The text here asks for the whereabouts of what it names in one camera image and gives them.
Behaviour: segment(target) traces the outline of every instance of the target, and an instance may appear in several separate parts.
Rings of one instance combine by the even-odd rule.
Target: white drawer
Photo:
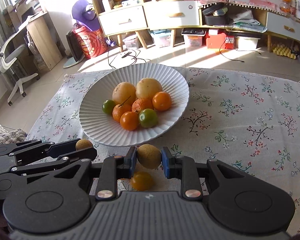
[[[142,5],[102,14],[99,20],[105,35],[147,28]]]
[[[268,31],[300,41],[300,23],[278,14],[269,13],[266,24]]]
[[[198,1],[157,1],[144,4],[150,30],[199,26]]]

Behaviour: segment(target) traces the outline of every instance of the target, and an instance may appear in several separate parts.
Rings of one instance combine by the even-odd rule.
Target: floral tablecloth
[[[188,107],[173,128],[150,143],[167,146],[173,155],[190,156],[196,162],[217,158],[282,188],[296,206],[288,232],[300,232],[300,83],[225,70],[176,70],[189,85]],[[79,124],[80,102],[109,72],[66,76],[27,139],[58,143],[87,138]],[[93,144],[98,151],[95,162],[128,151],[127,147]],[[150,173],[156,182],[152,190],[179,191],[180,181],[165,179],[162,167]],[[118,186],[133,190],[128,181]],[[202,187],[207,194],[204,179]]]

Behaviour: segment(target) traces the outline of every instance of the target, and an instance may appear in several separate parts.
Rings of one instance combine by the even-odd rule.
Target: metal screw
[[[199,197],[201,195],[201,192],[196,189],[190,189],[187,190],[185,194],[187,197]]]
[[[104,189],[104,190],[100,190],[97,193],[97,196],[99,198],[110,198],[113,196],[113,192],[111,190]]]

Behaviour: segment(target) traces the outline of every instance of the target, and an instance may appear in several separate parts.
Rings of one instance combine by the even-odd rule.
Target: plate rim
[[[141,141],[141,142],[135,143],[135,144],[125,144],[125,145],[109,144],[109,143],[100,142],[100,141],[98,141],[98,140],[95,140],[94,138],[91,138],[91,137],[85,132],[84,128],[82,127],[81,121],[80,121],[80,112],[81,112],[80,110],[81,110],[82,101],[83,101],[83,99],[85,98],[85,96],[87,95],[87,93],[89,92],[89,90],[90,90],[95,84],[97,84],[97,82],[99,82],[101,79],[105,78],[107,75],[109,75],[109,74],[111,74],[111,73],[113,73],[113,72],[115,72],[115,71],[117,71],[117,70],[120,70],[120,69],[123,69],[123,68],[127,68],[127,67],[131,67],[131,66],[139,66],[139,67],[140,67],[140,66],[142,66],[142,65],[149,64],[149,63],[151,63],[152,65],[160,65],[160,66],[164,66],[164,67],[171,68],[172,70],[176,71],[178,74],[180,74],[180,75],[183,77],[183,80],[184,80],[184,82],[185,82],[186,85],[187,85],[187,86],[186,86],[186,87],[187,87],[187,92],[188,92],[188,93],[187,93],[187,98],[186,98],[187,103],[186,103],[186,105],[185,105],[185,107],[184,107],[184,109],[183,109],[181,115],[178,117],[178,119],[176,119],[176,120],[173,122],[173,124],[170,125],[170,127],[168,127],[166,130],[163,130],[161,133],[158,133],[156,136],[151,137],[151,138],[149,138],[149,139],[147,139],[147,140],[143,140],[143,141]],[[125,66],[125,67],[122,67],[122,68],[119,68],[119,69],[115,69],[115,70],[111,71],[110,73],[104,75],[104,76],[103,76],[102,78],[100,78],[99,80],[97,80],[97,81],[89,88],[89,90],[85,93],[85,95],[82,97],[82,100],[81,100],[81,102],[80,102],[80,106],[79,106],[79,124],[80,124],[81,129],[83,130],[84,134],[85,134],[88,138],[90,138],[91,140],[93,140],[93,141],[95,141],[95,142],[97,142],[97,143],[99,143],[99,144],[106,145],[106,146],[110,146],[110,147],[130,147],[130,146],[136,146],[136,145],[138,145],[138,144],[143,144],[143,143],[145,143],[145,142],[149,142],[149,141],[151,141],[151,140],[153,140],[153,139],[159,137],[160,135],[166,133],[167,131],[169,131],[169,130],[170,130],[170,129],[171,129],[171,128],[179,121],[179,120],[180,120],[181,116],[183,115],[183,113],[185,112],[185,110],[186,110],[186,108],[187,108],[187,106],[188,106],[188,103],[189,103],[189,97],[190,97],[190,90],[189,90],[188,83],[187,83],[185,77],[184,77],[179,71],[177,71],[177,70],[174,69],[173,67],[170,67],[170,66],[167,66],[167,65],[163,65],[163,64],[160,64],[160,63],[152,63],[152,62],[138,63],[138,64],[133,64],[133,65]]]

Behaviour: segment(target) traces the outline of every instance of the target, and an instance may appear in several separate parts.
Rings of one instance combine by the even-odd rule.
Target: chair seat
[[[7,56],[6,58],[5,58],[5,62],[6,63],[8,63],[8,62],[10,62],[13,58],[15,58],[15,57],[18,57],[20,54],[21,54],[21,52],[25,49],[27,47],[27,45],[26,44],[22,44],[22,45],[20,45],[19,47],[17,47],[9,56]]]

